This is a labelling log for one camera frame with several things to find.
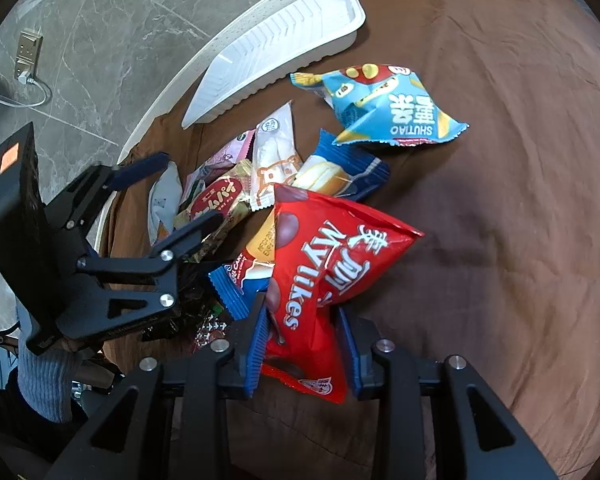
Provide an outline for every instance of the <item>metal screw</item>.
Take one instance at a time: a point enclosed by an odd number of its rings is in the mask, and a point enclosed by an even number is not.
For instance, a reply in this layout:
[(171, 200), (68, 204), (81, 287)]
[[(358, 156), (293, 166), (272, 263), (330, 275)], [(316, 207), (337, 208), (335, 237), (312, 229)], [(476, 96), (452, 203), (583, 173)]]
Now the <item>metal screw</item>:
[(461, 355), (452, 355), (449, 358), (449, 364), (456, 370), (462, 370), (466, 366), (466, 359)]
[(160, 304), (162, 306), (172, 306), (176, 300), (173, 299), (171, 294), (163, 294), (160, 296)]
[(378, 341), (376, 341), (376, 348), (379, 351), (388, 354), (389, 352), (393, 352), (395, 350), (395, 343), (390, 339), (378, 339)]
[(145, 357), (140, 361), (140, 369), (144, 372), (150, 372), (151, 370), (155, 370), (157, 367), (158, 361), (156, 361), (153, 357)]
[(231, 343), (229, 343), (226, 339), (215, 339), (211, 342), (210, 346), (214, 352), (220, 353), (228, 350), (229, 346), (231, 346)]

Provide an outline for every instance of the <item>power outlet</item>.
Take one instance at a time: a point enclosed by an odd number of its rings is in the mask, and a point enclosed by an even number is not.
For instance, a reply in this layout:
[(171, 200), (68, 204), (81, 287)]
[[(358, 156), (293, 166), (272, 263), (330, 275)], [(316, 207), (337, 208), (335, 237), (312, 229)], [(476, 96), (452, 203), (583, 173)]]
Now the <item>power outlet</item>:
[(36, 73), (36, 64), (42, 45), (42, 36), (36, 32), (23, 30), (18, 38), (18, 51), (16, 53), (16, 67), (13, 73), (14, 78), (24, 72), (29, 71), (31, 75)]

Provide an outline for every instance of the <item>white plastic tray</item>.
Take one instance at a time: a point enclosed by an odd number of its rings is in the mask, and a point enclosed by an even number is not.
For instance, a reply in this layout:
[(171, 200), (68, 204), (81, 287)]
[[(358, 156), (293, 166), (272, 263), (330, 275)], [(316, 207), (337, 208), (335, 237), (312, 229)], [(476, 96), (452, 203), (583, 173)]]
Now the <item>white plastic tray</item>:
[(182, 127), (209, 123), (302, 66), (349, 48), (365, 22), (358, 0), (298, 0), (269, 16), (211, 62)]

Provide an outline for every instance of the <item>orange sticker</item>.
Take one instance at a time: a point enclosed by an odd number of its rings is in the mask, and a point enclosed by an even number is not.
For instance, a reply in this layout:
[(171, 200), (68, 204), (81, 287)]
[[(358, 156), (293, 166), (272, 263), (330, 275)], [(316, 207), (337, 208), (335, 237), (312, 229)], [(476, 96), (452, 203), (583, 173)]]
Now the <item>orange sticker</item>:
[(16, 142), (6, 152), (4, 152), (4, 155), (2, 156), (2, 160), (0, 161), (0, 174), (2, 174), (2, 172), (5, 171), (6, 169), (10, 168), (13, 165), (13, 163), (16, 160), (18, 160), (18, 146), (19, 145), (20, 145), (20, 143)]

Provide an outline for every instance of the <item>white charging cable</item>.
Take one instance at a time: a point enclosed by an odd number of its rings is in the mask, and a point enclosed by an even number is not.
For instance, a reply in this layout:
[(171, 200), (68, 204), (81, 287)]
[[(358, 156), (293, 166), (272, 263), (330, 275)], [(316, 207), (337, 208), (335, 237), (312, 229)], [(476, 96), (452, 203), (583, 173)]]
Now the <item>white charging cable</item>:
[(5, 105), (5, 106), (11, 107), (11, 108), (35, 108), (36, 106), (43, 105), (49, 99), (49, 96), (46, 93), (45, 88), (39, 82), (37, 82), (35, 79), (33, 79), (33, 76), (27, 70), (25, 70), (18, 76), (18, 81), (20, 83), (22, 83), (23, 85), (32, 84), (32, 85), (37, 86), (44, 92), (45, 98), (42, 99), (42, 101), (40, 101), (39, 103), (34, 103), (32, 105), (17, 105), (14, 103), (8, 103), (7, 101), (3, 101), (2, 99), (0, 99), (1, 105)]

